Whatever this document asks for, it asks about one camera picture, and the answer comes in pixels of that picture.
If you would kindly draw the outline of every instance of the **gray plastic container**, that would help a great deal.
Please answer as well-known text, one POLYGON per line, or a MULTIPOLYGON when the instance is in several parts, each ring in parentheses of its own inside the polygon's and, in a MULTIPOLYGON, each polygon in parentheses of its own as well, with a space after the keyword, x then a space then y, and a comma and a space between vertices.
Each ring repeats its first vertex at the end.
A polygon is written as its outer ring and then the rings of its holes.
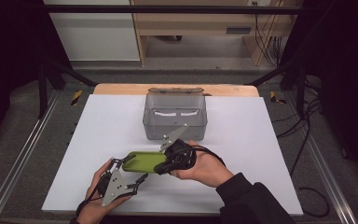
POLYGON ((205 96, 202 92, 149 92, 146 95, 144 126, 149 140, 161 140, 164 134, 189 126, 180 137, 202 140, 206 124, 205 96))

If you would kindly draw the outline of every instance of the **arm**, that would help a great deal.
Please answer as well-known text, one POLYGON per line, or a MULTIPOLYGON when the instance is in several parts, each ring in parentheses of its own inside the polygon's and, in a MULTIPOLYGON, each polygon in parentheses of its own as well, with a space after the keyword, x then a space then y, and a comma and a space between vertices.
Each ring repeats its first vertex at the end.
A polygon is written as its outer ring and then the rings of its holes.
MULTIPOLYGON (((87 189, 86 199, 91 195, 98 182, 101 179, 101 175, 106 169, 108 169, 109 164, 112 160, 107 161, 97 172, 95 172, 94 177, 92 178, 91 185, 87 189)), ((70 224, 98 224, 110 211, 120 206, 126 202, 131 196, 117 198, 108 204, 105 207, 102 207, 103 200, 100 197, 100 192, 98 190, 91 197, 91 201, 87 203, 80 211, 80 214, 77 218, 73 218, 70 224)))
POLYGON ((217 158, 197 152, 196 164, 188 170, 171 172, 180 179, 193 179, 212 188, 222 198, 223 223, 295 223, 269 190, 261 183, 252 185, 242 173, 232 174, 217 158))

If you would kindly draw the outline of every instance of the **green object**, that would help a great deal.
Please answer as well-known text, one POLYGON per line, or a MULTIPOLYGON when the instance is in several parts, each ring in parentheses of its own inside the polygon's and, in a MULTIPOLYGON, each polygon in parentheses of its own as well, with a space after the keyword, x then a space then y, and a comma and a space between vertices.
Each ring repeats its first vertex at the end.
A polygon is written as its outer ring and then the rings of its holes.
POLYGON ((126 172, 155 174, 154 167, 166 159, 164 153, 157 151, 133 151, 130 155, 135 157, 123 164, 126 172))

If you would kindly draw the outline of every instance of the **white tabletop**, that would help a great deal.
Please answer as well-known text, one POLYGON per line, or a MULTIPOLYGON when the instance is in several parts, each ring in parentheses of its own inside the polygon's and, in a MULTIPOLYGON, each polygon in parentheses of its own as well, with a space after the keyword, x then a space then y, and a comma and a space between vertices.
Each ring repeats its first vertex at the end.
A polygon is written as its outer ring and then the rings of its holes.
MULTIPOLYGON (((302 215, 263 98, 206 97, 208 124, 199 143, 234 173, 262 182, 291 215, 302 215)), ((157 151, 145 137, 144 95, 91 95, 42 210, 74 212, 94 172, 109 158, 157 151)), ((141 174, 121 172, 128 182, 141 174)), ((149 175, 138 194, 113 211, 121 215, 215 216, 223 202, 215 189, 170 175, 149 175)))

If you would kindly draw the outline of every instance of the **yellow and black tape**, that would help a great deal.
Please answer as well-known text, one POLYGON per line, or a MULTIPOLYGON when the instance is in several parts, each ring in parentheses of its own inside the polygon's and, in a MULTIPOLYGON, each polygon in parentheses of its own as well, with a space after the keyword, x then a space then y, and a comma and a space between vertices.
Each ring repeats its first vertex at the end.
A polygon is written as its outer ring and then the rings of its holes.
POLYGON ((271 96, 271 102, 275 102, 275 103, 280 103, 282 105, 285 105, 286 104, 286 101, 285 100, 278 100, 277 97, 275 96, 275 92, 271 92, 270 93, 270 96, 271 96))
POLYGON ((81 93, 82 93, 82 91, 76 91, 75 92, 75 95, 74 95, 74 98, 72 99, 71 105, 76 105, 77 104, 77 101, 79 100, 81 93))

